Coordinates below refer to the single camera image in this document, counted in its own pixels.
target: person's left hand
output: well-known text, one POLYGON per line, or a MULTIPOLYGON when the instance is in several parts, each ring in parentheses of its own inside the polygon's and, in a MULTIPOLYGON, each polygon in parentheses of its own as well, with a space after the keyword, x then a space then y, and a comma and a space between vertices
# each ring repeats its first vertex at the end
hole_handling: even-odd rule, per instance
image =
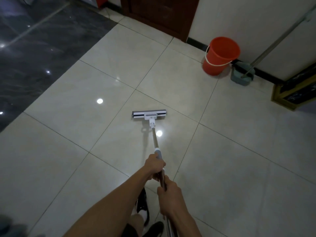
POLYGON ((157 159, 157 156, 157 153, 150 154, 148 159, 145 161, 144 167, 150 172, 148 180, 152 179, 153 175, 156 173, 162 171, 163 167, 166 165, 162 159, 157 159))

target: dark marble floor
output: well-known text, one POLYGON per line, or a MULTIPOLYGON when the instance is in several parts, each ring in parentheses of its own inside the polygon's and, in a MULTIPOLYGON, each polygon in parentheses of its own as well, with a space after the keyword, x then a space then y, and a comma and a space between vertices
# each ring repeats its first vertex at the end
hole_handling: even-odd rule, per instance
POLYGON ((34 6, 26 6, 14 0, 10 4, 18 4, 18 8, 10 9, 7 2, 0 1, 0 131, 116 25, 79 4, 69 3, 23 35, 25 20, 19 17, 8 22, 3 16, 9 11, 4 9, 14 14, 24 8, 33 23, 38 23, 67 1, 35 0, 34 6), (21 33, 20 39, 10 43, 21 33))

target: forearm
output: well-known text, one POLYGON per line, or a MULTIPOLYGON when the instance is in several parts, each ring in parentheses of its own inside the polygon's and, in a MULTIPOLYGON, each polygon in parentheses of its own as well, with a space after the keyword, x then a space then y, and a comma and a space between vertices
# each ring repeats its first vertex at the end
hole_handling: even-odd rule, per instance
POLYGON ((187 210, 176 211, 170 219, 174 223, 180 237, 202 237, 195 220, 187 210))
POLYGON ((127 181, 93 205, 64 237, 120 236, 149 176, 150 173, 145 167, 139 169, 127 181))

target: hand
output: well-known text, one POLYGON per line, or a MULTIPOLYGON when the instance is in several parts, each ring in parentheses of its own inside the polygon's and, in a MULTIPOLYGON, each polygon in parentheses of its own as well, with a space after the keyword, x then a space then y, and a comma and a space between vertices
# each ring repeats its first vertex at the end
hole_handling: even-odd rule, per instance
POLYGON ((171 217, 178 212, 188 212, 181 189, 167 175, 165 175, 165 183, 167 191, 162 187, 157 188, 160 213, 171 217))
POLYGON ((153 175, 162 171, 166 163, 162 159, 157 159, 158 153, 150 154, 148 159, 145 161, 144 167, 149 171, 150 177, 148 180, 152 179, 153 175))

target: bucket handle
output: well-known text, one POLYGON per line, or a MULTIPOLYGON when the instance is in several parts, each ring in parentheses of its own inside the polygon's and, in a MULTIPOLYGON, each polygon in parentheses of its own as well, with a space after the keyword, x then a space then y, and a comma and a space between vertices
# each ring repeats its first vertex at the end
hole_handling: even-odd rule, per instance
POLYGON ((207 62, 208 64, 210 64, 211 66, 225 66, 225 65, 227 65, 227 64, 229 64, 229 63, 232 62, 232 60, 231 60, 230 62, 227 62, 226 64, 222 64, 222 65, 214 65, 214 64, 210 63, 209 60, 208 60, 207 57, 206 57, 206 54, 207 54, 207 51, 209 50, 209 48, 210 48, 210 46, 208 46, 207 49, 206 49, 206 51, 205 51, 205 60, 206 60, 206 62, 207 62))

